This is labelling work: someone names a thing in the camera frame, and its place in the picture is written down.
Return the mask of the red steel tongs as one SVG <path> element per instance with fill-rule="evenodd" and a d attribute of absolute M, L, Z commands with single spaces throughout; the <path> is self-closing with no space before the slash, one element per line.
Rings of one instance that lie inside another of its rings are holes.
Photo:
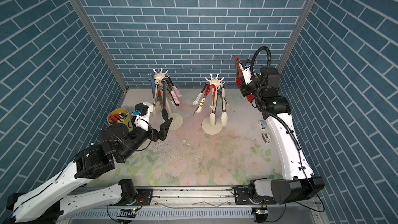
<path fill-rule="evenodd" d="M 239 59 L 236 56 L 234 56 L 234 60 L 235 60 L 235 69 L 236 69 L 236 80 L 235 81 L 236 81 L 238 89 L 241 90 L 241 86 L 243 84 L 242 79 L 244 77 L 243 77 L 242 70 L 240 68 Z M 254 97 L 252 95 L 248 95 L 248 96 L 246 96 L 246 99 L 248 100 L 249 103 L 252 103 L 254 100 Z"/>

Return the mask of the cream utensil rack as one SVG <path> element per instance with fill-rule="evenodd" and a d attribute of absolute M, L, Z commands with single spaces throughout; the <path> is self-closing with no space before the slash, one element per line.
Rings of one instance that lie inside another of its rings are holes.
<path fill-rule="evenodd" d="M 175 112 L 173 108 L 177 110 L 180 105 L 179 98 L 182 95 L 168 75 L 168 70 L 163 71 L 161 68 L 159 71 L 156 71 L 153 69 L 149 77 L 153 96 L 151 104 L 154 110 L 152 114 L 154 116 L 160 114 L 163 121 L 173 118 L 170 130 L 175 131 L 179 129 L 183 124 L 183 117 L 181 114 Z"/>
<path fill-rule="evenodd" d="M 224 78 L 219 78 L 219 74 L 216 76 L 210 74 L 210 79 L 205 79 L 208 81 L 208 88 L 212 93 L 212 105 L 209 117 L 202 122 L 202 129 L 209 135 L 216 135 L 228 124 L 226 89 L 222 82 Z M 217 118 L 216 113 L 219 104 L 222 112 L 221 117 Z"/>

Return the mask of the steel tongs white tips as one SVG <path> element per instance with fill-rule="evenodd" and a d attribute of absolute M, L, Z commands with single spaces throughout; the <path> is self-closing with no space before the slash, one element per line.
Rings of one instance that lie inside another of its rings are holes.
<path fill-rule="evenodd" d="M 213 87 L 213 95 L 212 95 L 212 112 L 209 116 L 209 125 L 214 127 L 216 125 L 216 109 L 217 109 L 217 100 L 218 100 L 218 92 L 221 86 L 214 86 Z"/>

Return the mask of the black steel tongs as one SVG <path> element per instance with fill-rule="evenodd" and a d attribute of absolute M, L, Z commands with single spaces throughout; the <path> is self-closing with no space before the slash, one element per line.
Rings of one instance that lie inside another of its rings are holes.
<path fill-rule="evenodd" d="M 162 107 L 162 117 L 164 120 L 168 120 L 170 118 L 172 118 L 172 110 L 170 108 L 169 105 L 169 98 L 167 96 L 168 90 L 168 84 L 167 84 L 167 80 L 166 78 L 163 78 L 161 80 L 162 83 L 162 103 L 163 103 L 163 107 Z"/>

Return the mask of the steel tongs cream ends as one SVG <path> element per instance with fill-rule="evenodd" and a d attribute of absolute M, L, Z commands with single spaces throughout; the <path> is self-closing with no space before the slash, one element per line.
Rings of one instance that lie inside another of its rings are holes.
<path fill-rule="evenodd" d="M 221 114 L 221 123 L 225 127 L 228 124 L 228 114 L 227 114 L 227 101 L 226 101 L 226 89 L 225 87 L 221 87 L 221 99 L 222 99 L 222 114 Z"/>

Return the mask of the small white tongs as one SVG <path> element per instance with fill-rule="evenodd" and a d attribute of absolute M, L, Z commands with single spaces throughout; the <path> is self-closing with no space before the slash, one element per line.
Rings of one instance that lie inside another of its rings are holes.
<path fill-rule="evenodd" d="M 201 92 L 198 94 L 197 98 L 194 100 L 193 105 L 195 105 L 197 108 L 193 114 L 200 113 L 202 111 L 208 89 L 209 89 L 209 84 L 205 84 Z"/>

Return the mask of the steel tongs cream tips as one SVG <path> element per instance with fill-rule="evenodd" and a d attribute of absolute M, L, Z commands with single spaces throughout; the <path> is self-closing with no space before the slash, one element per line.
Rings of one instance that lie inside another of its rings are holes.
<path fill-rule="evenodd" d="M 159 106 L 158 106 L 158 102 L 159 102 L 159 83 L 155 83 L 155 93 L 154 93 L 154 99 L 153 99 L 153 115 L 155 116 L 156 113 L 158 113 L 159 110 Z"/>

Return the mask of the blue cream tongs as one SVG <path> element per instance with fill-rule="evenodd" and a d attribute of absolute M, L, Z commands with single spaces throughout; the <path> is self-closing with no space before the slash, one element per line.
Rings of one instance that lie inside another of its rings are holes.
<path fill-rule="evenodd" d="M 149 81 L 150 81 L 150 86 L 151 86 L 151 91 L 152 91 L 152 97 L 155 97 L 155 80 L 154 80 L 154 73 L 149 74 Z"/>

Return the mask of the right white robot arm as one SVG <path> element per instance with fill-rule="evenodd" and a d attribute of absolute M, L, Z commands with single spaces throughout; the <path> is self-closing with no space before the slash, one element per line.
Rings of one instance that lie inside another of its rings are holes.
<path fill-rule="evenodd" d="M 249 184 L 254 202 L 273 198 L 278 204 L 301 203 L 317 196 L 324 188 L 306 160 L 294 130 L 291 107 L 279 94 L 279 71 L 271 67 L 268 47 L 256 50 L 251 59 L 235 60 L 236 83 L 242 95 L 263 116 L 264 138 L 274 142 L 282 164 L 281 179 L 255 179 Z"/>

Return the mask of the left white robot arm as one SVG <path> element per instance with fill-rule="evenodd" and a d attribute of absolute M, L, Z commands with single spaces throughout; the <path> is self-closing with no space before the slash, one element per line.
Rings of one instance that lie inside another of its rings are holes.
<path fill-rule="evenodd" d="M 103 129 L 101 143 L 79 152 L 60 173 L 28 193 L 11 194 L 7 199 L 11 214 L 4 223 L 56 224 L 98 206 L 143 203 L 130 179 L 85 194 L 71 192 L 115 169 L 116 163 L 126 162 L 145 141 L 164 141 L 172 121 L 162 123 L 159 130 L 144 128 L 144 119 L 139 119 L 131 131 L 125 124 Z"/>

